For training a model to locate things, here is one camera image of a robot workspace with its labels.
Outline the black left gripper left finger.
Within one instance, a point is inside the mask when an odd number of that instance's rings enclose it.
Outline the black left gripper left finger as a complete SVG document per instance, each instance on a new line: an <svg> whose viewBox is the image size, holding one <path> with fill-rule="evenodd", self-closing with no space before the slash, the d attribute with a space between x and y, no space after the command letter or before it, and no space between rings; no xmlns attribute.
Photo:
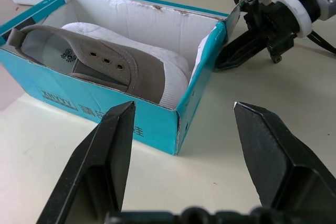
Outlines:
<svg viewBox="0 0 336 224"><path fill-rule="evenodd" d="M107 223L122 209L135 103L110 108L75 148L37 223Z"/></svg>

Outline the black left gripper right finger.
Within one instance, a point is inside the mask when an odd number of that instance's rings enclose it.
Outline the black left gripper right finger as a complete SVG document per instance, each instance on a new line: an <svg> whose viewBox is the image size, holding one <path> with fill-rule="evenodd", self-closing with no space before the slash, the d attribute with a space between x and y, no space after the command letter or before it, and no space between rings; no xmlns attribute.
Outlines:
<svg viewBox="0 0 336 224"><path fill-rule="evenodd" d="M275 113L235 102L244 160L261 207L253 223L335 223L335 177Z"/></svg>

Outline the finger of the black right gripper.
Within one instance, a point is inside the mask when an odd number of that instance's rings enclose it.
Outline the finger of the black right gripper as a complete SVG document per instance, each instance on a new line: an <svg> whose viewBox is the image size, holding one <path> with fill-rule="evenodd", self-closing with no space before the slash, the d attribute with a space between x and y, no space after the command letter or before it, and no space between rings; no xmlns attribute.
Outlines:
<svg viewBox="0 0 336 224"><path fill-rule="evenodd" d="M225 45L216 59L216 71L234 69L266 48L267 36L248 30Z"/></svg>

